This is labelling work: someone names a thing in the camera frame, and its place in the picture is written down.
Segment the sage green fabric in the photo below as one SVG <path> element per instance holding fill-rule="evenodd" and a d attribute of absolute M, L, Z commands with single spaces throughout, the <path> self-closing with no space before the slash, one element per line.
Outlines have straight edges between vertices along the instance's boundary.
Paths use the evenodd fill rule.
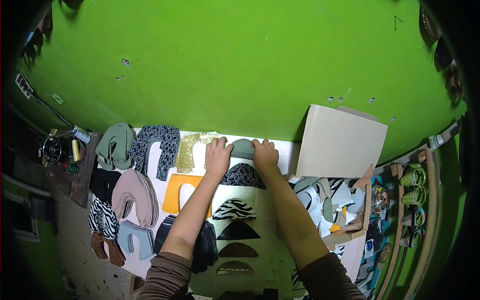
<path fill-rule="evenodd" d="M 95 153 L 104 170 L 119 168 L 126 170 L 132 166 L 128 151 L 133 144 L 133 132 L 125 122 L 110 126 L 98 143 Z"/>
<path fill-rule="evenodd" d="M 252 141 L 249 139 L 239 139 L 232 143 L 232 157 L 252 159 L 255 148 L 251 147 Z"/>

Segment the brown sleeve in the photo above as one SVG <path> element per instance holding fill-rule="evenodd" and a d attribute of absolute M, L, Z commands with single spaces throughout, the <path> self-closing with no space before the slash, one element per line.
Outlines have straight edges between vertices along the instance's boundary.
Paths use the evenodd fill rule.
<path fill-rule="evenodd" d="M 161 252 L 151 262 L 152 266 L 137 300 L 170 300 L 188 292 L 192 273 L 190 260 L 173 253 Z"/>
<path fill-rule="evenodd" d="M 310 263 L 298 272 L 299 279 L 312 299 L 365 300 L 355 284 L 347 276 L 335 253 Z"/>

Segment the hand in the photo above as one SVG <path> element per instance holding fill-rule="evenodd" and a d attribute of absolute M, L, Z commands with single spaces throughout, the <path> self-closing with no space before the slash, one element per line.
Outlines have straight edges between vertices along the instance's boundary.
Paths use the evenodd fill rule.
<path fill-rule="evenodd" d="M 225 148 L 226 142 L 227 138 L 224 136 L 220 139 L 215 138 L 207 145 L 205 152 L 205 176 L 212 177 L 218 182 L 222 180 L 230 166 L 230 153 L 233 150 L 233 145 L 230 144 Z"/>
<path fill-rule="evenodd" d="M 278 169 L 278 150 L 275 149 L 275 144 L 264 139 L 260 143 L 257 139 L 252 141 L 252 148 L 255 147 L 253 153 L 253 164 L 260 171 L 261 175 L 268 176 L 273 172 L 279 172 Z"/>

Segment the pink fabric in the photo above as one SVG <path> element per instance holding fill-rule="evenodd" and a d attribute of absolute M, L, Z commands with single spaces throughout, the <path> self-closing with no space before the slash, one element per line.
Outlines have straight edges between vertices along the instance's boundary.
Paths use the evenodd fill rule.
<path fill-rule="evenodd" d="M 158 202 L 150 180 L 133 169 L 126 170 L 112 193 L 112 208 L 118 220 L 126 218 L 135 202 L 138 223 L 152 228 L 158 220 Z"/>

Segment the white table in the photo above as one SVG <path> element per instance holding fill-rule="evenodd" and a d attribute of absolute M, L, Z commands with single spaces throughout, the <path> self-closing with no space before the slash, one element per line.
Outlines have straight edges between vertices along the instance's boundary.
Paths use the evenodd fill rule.
<path fill-rule="evenodd" d="M 181 131 L 180 134 L 183 137 L 186 133 Z M 252 140 L 251 137 L 235 136 L 235 135 L 221 135 L 228 139 L 228 143 L 231 143 L 237 139 L 247 138 Z M 300 144 L 285 141 L 271 140 L 275 143 L 276 149 L 280 153 L 280 159 L 278 167 L 282 174 L 294 174 L 297 166 L 298 153 L 300 152 Z M 153 187 L 156 192 L 158 200 L 158 206 L 160 207 L 159 218 L 155 226 L 152 228 L 154 237 L 156 232 L 165 217 L 169 215 L 161 210 L 163 200 L 165 197 L 165 191 L 167 189 L 168 181 L 160 181 L 156 179 L 156 170 L 158 160 L 160 158 L 161 150 L 159 149 L 160 142 L 154 143 L 150 150 L 150 156 L 148 159 L 148 177 L 152 181 Z M 205 161 L 205 146 L 203 144 L 196 144 L 193 147 L 193 160 L 195 168 L 189 175 L 204 175 L 204 161 Z M 247 163 L 253 166 L 253 162 L 247 159 L 232 158 L 230 161 L 230 168 L 240 162 Z M 176 173 L 176 168 L 171 168 L 168 172 L 168 179 L 172 174 Z M 187 199 L 193 193 L 194 188 L 191 185 L 185 184 L 180 190 L 180 207 L 183 207 Z M 207 271 L 192 274 L 192 280 L 190 282 L 190 290 L 197 295 L 205 295 L 209 297 L 218 297 L 225 291 L 253 291 L 257 294 L 262 294 L 264 288 L 276 288 L 280 298 L 294 298 L 300 297 L 306 294 L 305 290 L 293 291 L 293 285 L 291 282 L 291 275 L 295 269 L 293 260 L 288 253 L 286 244 L 282 239 L 275 235 L 276 230 L 276 217 L 273 208 L 272 199 L 270 193 L 267 190 L 262 190 L 254 187 L 238 187 L 238 186 L 225 186 L 219 185 L 213 199 L 212 199 L 212 213 L 218 209 L 226 200 L 230 198 L 241 198 L 246 203 L 250 204 L 257 213 L 257 219 L 247 221 L 261 237 L 261 239 L 255 240 L 241 240 L 241 242 L 253 247 L 259 257 L 256 258 L 226 258 L 220 257 L 216 261 L 214 266 L 209 266 Z M 126 218 L 127 220 L 138 224 L 138 220 L 135 214 L 135 207 L 132 208 L 130 214 Z M 208 221 L 215 226 L 215 232 L 217 236 L 228 225 L 226 220 L 212 220 L 208 218 Z M 217 248 L 220 251 L 225 245 L 232 241 L 218 240 Z M 347 269 L 347 275 L 355 280 L 357 277 L 358 269 L 360 267 L 360 261 L 363 253 L 363 247 L 365 243 L 365 236 L 357 238 L 350 242 L 345 243 L 344 254 L 341 261 Z M 134 253 L 126 254 L 124 249 L 126 261 L 123 268 L 139 277 L 145 278 L 148 269 L 150 268 L 150 259 L 140 260 L 139 255 L 139 241 L 136 237 L 133 237 L 133 245 L 135 248 Z M 247 262 L 254 270 L 253 276 L 222 276 L 216 274 L 216 269 L 223 263 L 230 260 L 242 260 Z"/>

